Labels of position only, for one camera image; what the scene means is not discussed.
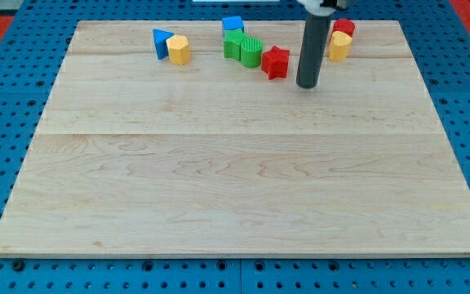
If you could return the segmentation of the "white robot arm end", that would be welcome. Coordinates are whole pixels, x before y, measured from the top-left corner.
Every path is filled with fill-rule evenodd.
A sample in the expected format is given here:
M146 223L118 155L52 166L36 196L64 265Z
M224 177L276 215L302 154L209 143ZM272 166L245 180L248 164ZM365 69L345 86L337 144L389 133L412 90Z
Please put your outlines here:
M348 9L354 0L297 0L308 14L313 16L331 16L337 10Z

